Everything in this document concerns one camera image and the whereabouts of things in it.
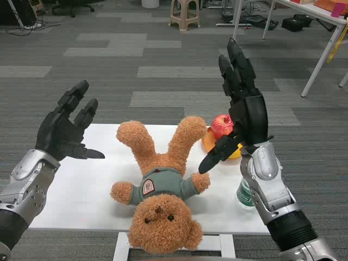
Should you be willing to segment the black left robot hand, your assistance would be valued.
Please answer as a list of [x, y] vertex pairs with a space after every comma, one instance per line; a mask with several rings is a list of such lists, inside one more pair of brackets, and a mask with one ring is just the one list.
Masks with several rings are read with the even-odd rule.
[[76, 159], [104, 159], [102, 152], [88, 149], [82, 143], [85, 130], [91, 125], [98, 100], [93, 98], [70, 121], [70, 114], [78, 107], [89, 88], [83, 80], [68, 90], [58, 101], [57, 107], [43, 120], [39, 127], [35, 148], [61, 161], [66, 157]]

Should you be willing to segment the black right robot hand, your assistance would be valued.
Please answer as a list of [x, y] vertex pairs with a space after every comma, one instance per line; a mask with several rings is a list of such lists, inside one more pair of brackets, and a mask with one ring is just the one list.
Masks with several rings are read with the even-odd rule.
[[253, 66], [236, 39], [229, 39], [227, 52], [229, 58], [219, 56], [219, 68], [224, 79], [223, 90], [231, 98], [228, 112], [234, 127], [230, 133], [217, 139], [198, 167], [200, 174], [225, 161], [239, 144], [255, 147], [269, 140], [267, 109], [262, 93], [254, 84], [256, 74]]

